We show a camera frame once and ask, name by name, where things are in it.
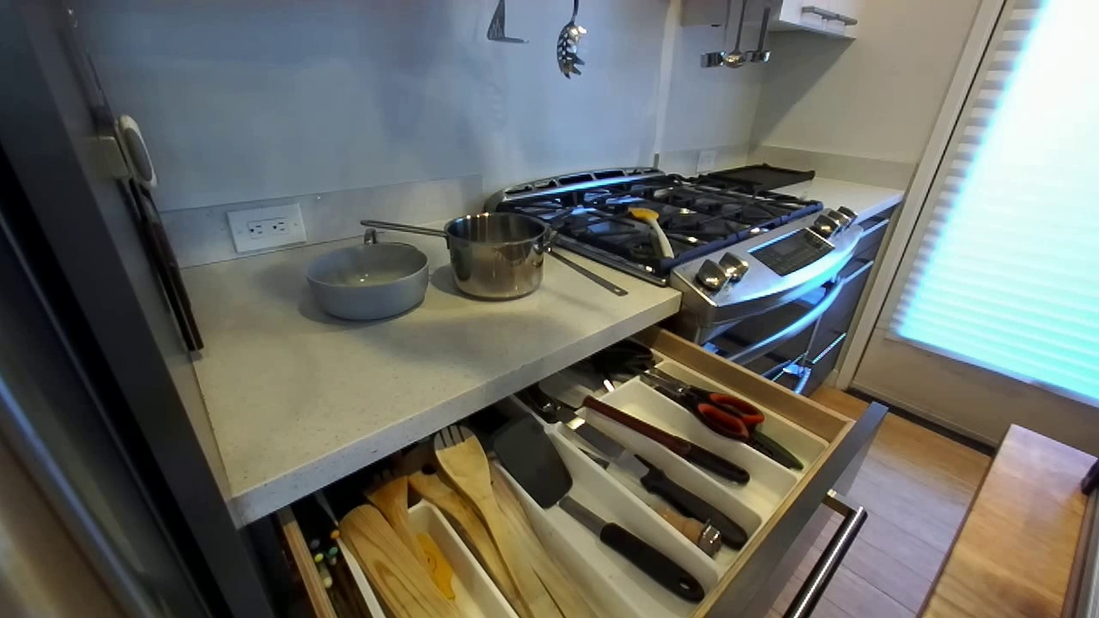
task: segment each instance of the stove knob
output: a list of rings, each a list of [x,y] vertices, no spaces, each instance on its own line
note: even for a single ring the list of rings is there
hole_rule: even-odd
[[[694,281],[699,281],[706,291],[717,296],[717,291],[725,289],[725,272],[717,267],[717,263],[706,263],[706,265],[699,267]]]
[[[821,236],[831,236],[838,226],[835,226],[831,218],[818,218],[811,229],[821,234]]]
[[[838,212],[838,221],[843,221],[846,226],[854,226],[854,221],[859,221],[859,212],[847,210],[847,206],[838,206],[835,212]]]
[[[740,258],[740,255],[722,255],[722,274],[725,274],[728,287],[741,281],[747,272],[749,272],[749,263],[747,263],[747,258]]]

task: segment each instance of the countertop edge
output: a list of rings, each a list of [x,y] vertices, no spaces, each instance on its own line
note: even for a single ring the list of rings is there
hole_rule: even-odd
[[[307,496],[312,496],[312,490],[319,490],[319,489],[361,472],[361,469],[371,469],[371,464],[407,450],[410,443],[418,443],[423,435],[429,435],[429,432],[435,432],[435,431],[442,431],[451,423],[461,423],[461,419],[503,401],[505,396],[511,396],[511,391],[519,391],[519,388],[527,388],[533,382],[543,382],[543,379],[550,379],[550,374],[591,359],[596,351],[600,351],[600,348],[609,348],[615,339],[625,339],[632,333],[644,333],[644,329],[649,329],[649,328],[657,328],[657,322],[662,322],[662,321],[670,321],[676,313],[679,313],[679,298],[675,296],[675,298],[665,298],[660,307],[649,307],[639,315],[628,315],[628,321],[609,328],[599,337],[589,337],[589,339],[580,339],[580,345],[574,345],[567,351],[552,351],[535,366],[524,366],[511,374],[503,374],[503,379],[496,379],[496,382],[487,382],[481,388],[470,388],[470,391],[463,391],[456,399],[447,399],[435,410],[423,410],[418,416],[410,416],[399,427],[388,427],[382,432],[361,435],[359,443],[347,443],[345,450],[336,450],[336,454],[331,454],[324,459],[312,459],[312,464],[307,464],[307,469],[299,469],[293,474],[281,474],[281,478],[269,481],[269,485],[227,496],[232,520],[235,520],[237,529],[245,529],[245,527],[251,527],[251,521],[259,521],[266,514],[275,514],[277,509],[285,509],[285,504],[293,504],[293,501],[299,501],[299,497],[307,497]]]

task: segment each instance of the white countertop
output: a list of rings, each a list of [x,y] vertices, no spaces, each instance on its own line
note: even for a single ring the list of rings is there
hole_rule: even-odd
[[[843,184],[843,180],[811,180],[798,187],[785,187],[775,193],[821,201],[829,210],[847,206],[859,221],[869,221],[890,206],[899,206],[904,188],[893,187],[867,187],[867,184]]]
[[[814,180],[785,188],[872,218],[899,188]],[[546,258],[543,289],[517,303],[454,291],[442,242],[411,242],[434,263],[425,303],[388,322],[333,322],[307,291],[317,255],[281,248],[201,265],[187,287],[205,337],[195,379],[224,459],[237,527],[259,521],[589,355],[679,308],[657,289],[585,263],[628,289],[611,296]]]

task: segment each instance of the stove burner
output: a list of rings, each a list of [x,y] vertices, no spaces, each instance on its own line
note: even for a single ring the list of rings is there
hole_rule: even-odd
[[[519,210],[559,229],[559,242],[589,258],[665,277],[676,265],[725,252],[765,229],[821,212],[821,202],[780,193],[740,193],[706,180],[676,180],[657,170],[639,174],[562,180],[505,193],[505,210]],[[660,212],[660,226],[676,258],[660,258],[657,234],[628,206]]]

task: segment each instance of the backsplash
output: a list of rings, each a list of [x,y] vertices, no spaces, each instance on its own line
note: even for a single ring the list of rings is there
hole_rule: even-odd
[[[511,184],[749,153],[764,70],[702,70],[722,28],[679,0],[580,8],[585,77],[556,70],[570,0],[87,0],[94,63],[141,119],[187,265],[235,258],[227,210],[297,202],[307,242],[359,218],[447,221]]]

